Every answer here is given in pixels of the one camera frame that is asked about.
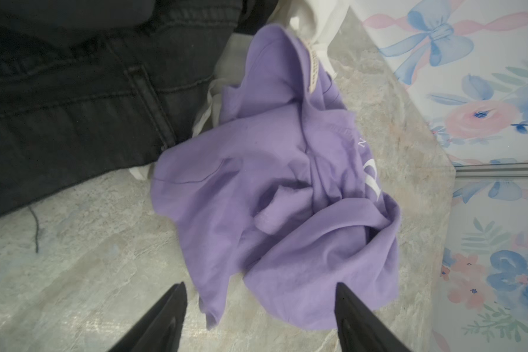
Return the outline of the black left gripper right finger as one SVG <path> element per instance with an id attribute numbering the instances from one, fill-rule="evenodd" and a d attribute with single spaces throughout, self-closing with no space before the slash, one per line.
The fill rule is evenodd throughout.
<path id="1" fill-rule="evenodd" d="M 334 308 L 342 352 L 410 352 L 342 282 L 337 283 Z"/>

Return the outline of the purple t-shirt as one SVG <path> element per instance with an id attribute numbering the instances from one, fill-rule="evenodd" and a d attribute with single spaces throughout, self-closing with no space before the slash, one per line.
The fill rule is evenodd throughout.
<path id="1" fill-rule="evenodd" d="M 218 126 L 161 155 L 151 197 L 208 328 L 237 273 L 268 314 L 307 330 L 336 327 L 340 282 L 369 309 L 398 295 L 400 208 L 335 83 L 281 26 L 253 37 Z"/>

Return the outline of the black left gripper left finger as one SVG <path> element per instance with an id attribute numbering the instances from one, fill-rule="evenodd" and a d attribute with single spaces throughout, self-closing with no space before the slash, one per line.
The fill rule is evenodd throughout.
<path id="1" fill-rule="evenodd" d="M 109 352 L 176 352 L 187 310 L 186 286 L 173 285 Z"/>

